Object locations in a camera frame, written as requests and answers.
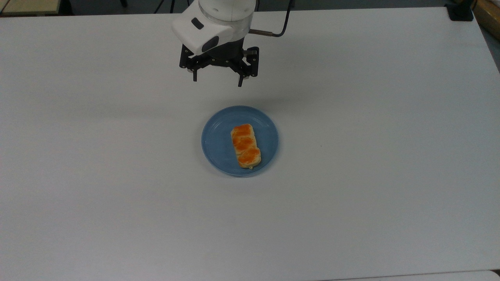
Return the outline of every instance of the white robot arm housing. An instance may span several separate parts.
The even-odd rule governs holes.
[[[172,23],[175,35],[193,54],[229,42],[248,34],[256,0],[194,0]]]

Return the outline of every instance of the cable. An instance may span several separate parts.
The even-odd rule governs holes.
[[[281,31],[280,34],[275,34],[275,33],[272,33],[271,31],[264,31],[264,30],[258,30],[258,29],[250,29],[248,31],[248,34],[257,34],[257,35],[271,36],[271,37],[282,36],[283,34],[285,34],[285,30],[287,30],[288,17],[290,16],[290,10],[294,6],[295,6],[295,0],[290,0],[290,2],[288,3],[288,9],[286,9],[286,17],[284,18],[283,30]]]
[[[153,14],[156,14],[158,12],[158,10],[160,9],[160,7],[162,6],[163,4],[163,1],[165,0],[161,0],[161,2],[159,3],[158,7],[156,7],[156,10],[154,10],[154,13]]]
[[[287,30],[288,17],[290,16],[290,10],[292,9],[293,3],[294,3],[294,0],[290,0],[290,2],[288,2],[288,9],[286,9],[286,17],[284,18],[283,30],[281,31],[280,34],[273,33],[272,34],[273,37],[280,37],[283,34],[285,34],[285,30]]]
[[[172,4],[170,4],[170,14],[174,12],[174,5],[176,3],[176,0],[172,0]]]

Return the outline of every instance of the blue plate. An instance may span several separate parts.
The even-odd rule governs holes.
[[[242,124],[250,124],[260,149],[260,163],[253,169],[238,165],[231,130]],[[278,150],[278,130],[262,111],[250,106],[230,106],[214,114],[201,133],[201,147],[208,161],[220,171],[235,177],[244,177],[264,169]]]

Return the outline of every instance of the orange glaze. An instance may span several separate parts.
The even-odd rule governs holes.
[[[255,163],[261,156],[261,151],[257,147],[255,137],[252,134],[252,126],[250,124],[243,124],[234,127],[231,131],[231,138],[239,166],[242,168],[252,168],[249,165]]]
[[[242,137],[238,139],[233,139],[232,141],[234,145],[234,149],[236,149],[236,153],[244,152],[245,150],[254,147],[255,142],[252,138],[250,137]]]
[[[250,130],[250,124],[243,124],[234,127],[234,133],[232,134],[232,137],[233,140],[234,138],[249,137],[251,133],[252,131]]]
[[[250,164],[252,163],[255,158],[261,154],[261,150],[257,147],[252,147],[248,149],[247,151],[243,152],[242,155],[238,157],[238,162],[241,164]]]

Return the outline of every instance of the table surface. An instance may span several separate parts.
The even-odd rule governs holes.
[[[278,31],[284,12],[252,28]],[[500,76],[445,8],[293,11],[259,76],[198,82],[176,15],[0,18],[6,280],[312,281],[500,268]],[[268,170],[201,149],[264,111]]]
[[[350,281],[499,281],[500,277],[492,271],[453,272],[438,274],[419,274],[391,277],[348,279]]]

